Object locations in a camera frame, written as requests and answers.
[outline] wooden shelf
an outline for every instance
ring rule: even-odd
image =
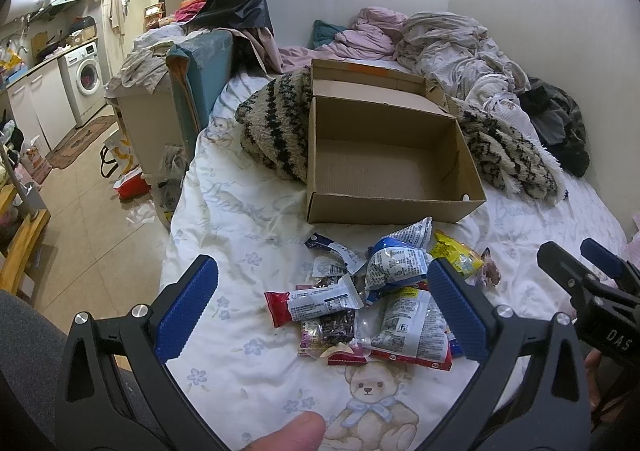
[[[13,184],[5,184],[5,186],[0,189],[0,216],[5,214],[7,209],[9,209],[16,194],[17,191]]]
[[[5,188],[6,186],[0,190],[0,196],[3,196]],[[0,271],[0,289],[6,290],[10,294],[17,292],[22,273],[31,257],[36,241],[50,218],[51,214],[48,210],[40,209],[36,218],[31,219],[29,216],[22,221],[22,225],[18,228],[18,232],[9,245],[6,261]]]

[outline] water heater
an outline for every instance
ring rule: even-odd
[[[7,0],[0,9],[0,25],[8,24],[31,12],[38,12],[44,8],[47,0]]]

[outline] tiled floor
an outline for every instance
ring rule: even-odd
[[[101,115],[113,113],[110,106]],[[31,304],[64,332],[81,310],[95,318],[126,314],[158,294],[168,238],[158,218],[127,220],[144,196],[122,204],[113,190],[116,176],[100,174],[102,143],[113,124],[64,170],[52,170],[40,194],[51,212]]]

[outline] cardboard box lid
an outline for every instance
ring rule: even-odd
[[[311,80],[315,96],[413,108],[451,117],[442,107],[444,92],[424,77],[377,66],[314,59]]]

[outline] striped fuzzy blanket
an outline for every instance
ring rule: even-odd
[[[242,147],[281,178],[306,182],[312,97],[311,75],[306,67],[275,78],[236,110],[236,120],[243,126]],[[551,203],[564,198],[562,172],[544,148],[479,108],[459,100],[449,105],[478,173],[489,184],[508,194],[523,193]]]

